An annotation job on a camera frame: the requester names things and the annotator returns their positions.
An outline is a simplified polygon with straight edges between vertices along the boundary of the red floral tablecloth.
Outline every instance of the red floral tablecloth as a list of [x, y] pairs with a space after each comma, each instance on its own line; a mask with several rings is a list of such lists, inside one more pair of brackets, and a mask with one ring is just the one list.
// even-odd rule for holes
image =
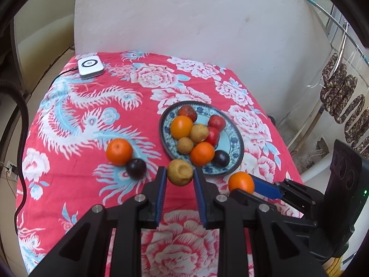
[[[90, 207], [121, 204], [155, 177], [158, 166], [169, 163], [158, 122], [178, 101], [212, 104], [234, 120], [245, 144], [238, 170], [269, 182], [301, 182], [276, 128], [232, 71], [137, 51], [98, 55], [104, 74], [87, 80], [76, 72], [59, 77], [40, 103], [28, 134], [23, 155], [27, 202], [18, 216], [28, 272]], [[85, 56], [73, 57], [64, 69]], [[145, 178], [133, 180], [106, 159], [106, 146], [117, 137], [130, 141], [134, 156], [145, 160]], [[228, 177], [210, 181], [228, 193]], [[22, 194], [19, 184], [18, 204]], [[284, 214], [299, 215], [281, 201], [277, 205]], [[184, 188], [168, 183], [159, 228], [143, 231], [143, 276], [216, 276], [218, 246], [219, 232], [200, 225], [192, 183]], [[249, 268], [253, 276], [250, 256]]]

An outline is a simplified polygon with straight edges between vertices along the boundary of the yellow cloth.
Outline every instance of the yellow cloth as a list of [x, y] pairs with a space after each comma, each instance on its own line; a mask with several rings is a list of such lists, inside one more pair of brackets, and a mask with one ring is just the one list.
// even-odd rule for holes
[[343, 271], [341, 271], [341, 262], [342, 262], [342, 257], [334, 259], [331, 266], [328, 269], [325, 270], [328, 277], [340, 277], [341, 276], [341, 274], [343, 272]]

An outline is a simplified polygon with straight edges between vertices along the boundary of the orange fruit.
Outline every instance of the orange fruit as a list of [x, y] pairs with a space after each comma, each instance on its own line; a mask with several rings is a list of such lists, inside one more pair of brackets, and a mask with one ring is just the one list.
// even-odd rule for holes
[[246, 172], [237, 172], [229, 178], [228, 188], [230, 192], [235, 188], [239, 188], [245, 192], [253, 193], [255, 190], [255, 184], [249, 174]]
[[128, 141], [116, 138], [106, 148], [106, 157], [113, 165], [122, 166], [132, 159], [133, 149]]
[[185, 116], [179, 115], [176, 117], [170, 125], [170, 134], [175, 139], [181, 139], [182, 137], [189, 137], [193, 126], [192, 120]]
[[206, 141], [198, 143], [190, 153], [191, 162], [196, 166], [206, 165], [213, 160], [214, 156], [214, 147]]

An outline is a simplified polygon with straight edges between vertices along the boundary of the white device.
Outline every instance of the white device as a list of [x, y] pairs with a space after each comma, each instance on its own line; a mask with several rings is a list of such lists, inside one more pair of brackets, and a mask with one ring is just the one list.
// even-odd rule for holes
[[82, 79], [96, 77], [104, 73], [104, 65], [97, 55], [78, 60], [78, 71]]

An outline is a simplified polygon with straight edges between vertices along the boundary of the plate of fruit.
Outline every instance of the plate of fruit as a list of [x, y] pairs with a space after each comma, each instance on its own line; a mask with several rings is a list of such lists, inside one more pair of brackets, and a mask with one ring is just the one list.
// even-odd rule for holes
[[171, 105], [160, 118], [159, 133], [170, 158], [201, 166], [208, 176], [232, 173], [244, 156], [244, 142], [234, 123], [219, 109], [202, 102]]

